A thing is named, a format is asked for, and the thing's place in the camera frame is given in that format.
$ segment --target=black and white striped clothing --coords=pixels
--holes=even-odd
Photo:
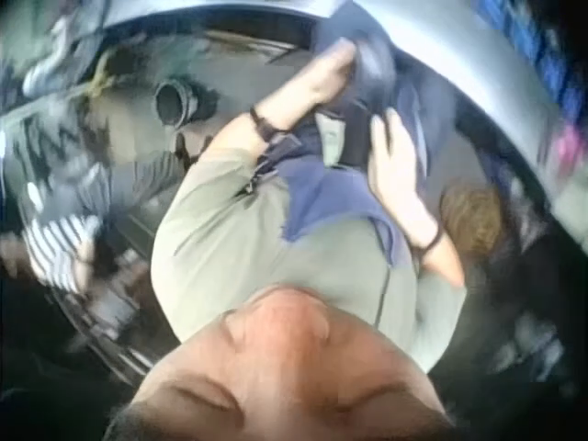
[[[48,287],[79,293],[74,263],[82,243],[95,239],[102,220],[97,216],[66,216],[40,224],[33,220],[23,237],[35,275]]]

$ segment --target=hair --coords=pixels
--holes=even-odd
[[[116,409],[102,441],[164,441],[165,433],[158,430],[133,409],[132,405]],[[426,435],[398,438],[390,436],[390,441],[466,441],[474,439],[472,434],[454,426],[440,427]]]

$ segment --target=bracelet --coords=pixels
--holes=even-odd
[[[272,126],[267,119],[260,117],[255,110],[255,107],[251,107],[249,110],[249,115],[251,119],[254,121],[255,124],[255,131],[261,137],[262,140],[265,142],[270,143],[276,135],[279,133],[284,133],[283,130],[276,129]]]
[[[429,243],[425,248],[417,248],[417,254],[419,255],[419,258],[425,257],[433,248],[435,248],[439,244],[439,242],[441,242],[443,233],[443,227],[441,227],[441,223],[438,222],[437,232],[435,233],[435,237],[433,238],[431,243]]]

